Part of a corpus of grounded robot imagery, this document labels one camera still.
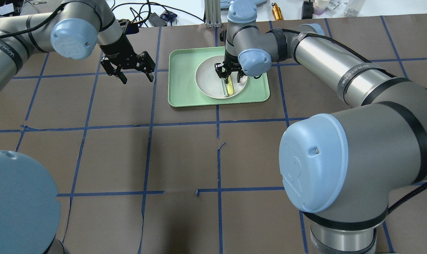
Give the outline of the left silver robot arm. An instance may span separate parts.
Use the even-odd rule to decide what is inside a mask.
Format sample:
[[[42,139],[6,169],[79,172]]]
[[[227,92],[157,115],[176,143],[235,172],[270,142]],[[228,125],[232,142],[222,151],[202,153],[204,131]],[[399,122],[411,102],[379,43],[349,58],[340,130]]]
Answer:
[[[99,45],[108,75],[126,84],[124,69],[154,80],[155,62],[137,54],[104,0],[63,0],[51,13],[0,17],[0,92],[36,53],[86,59]],[[56,238],[61,204],[57,186],[37,160],[0,151],[0,254],[67,254]]]

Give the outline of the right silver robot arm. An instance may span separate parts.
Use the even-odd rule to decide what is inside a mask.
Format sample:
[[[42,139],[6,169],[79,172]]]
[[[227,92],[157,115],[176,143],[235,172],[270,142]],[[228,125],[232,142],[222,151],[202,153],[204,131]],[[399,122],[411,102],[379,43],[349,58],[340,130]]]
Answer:
[[[229,6],[218,77],[259,78],[287,59],[341,100],[340,111],[295,122],[279,168],[292,204],[311,221],[317,254],[373,254],[377,226],[427,188],[427,88],[396,77],[325,36],[319,24],[261,33],[257,5]]]

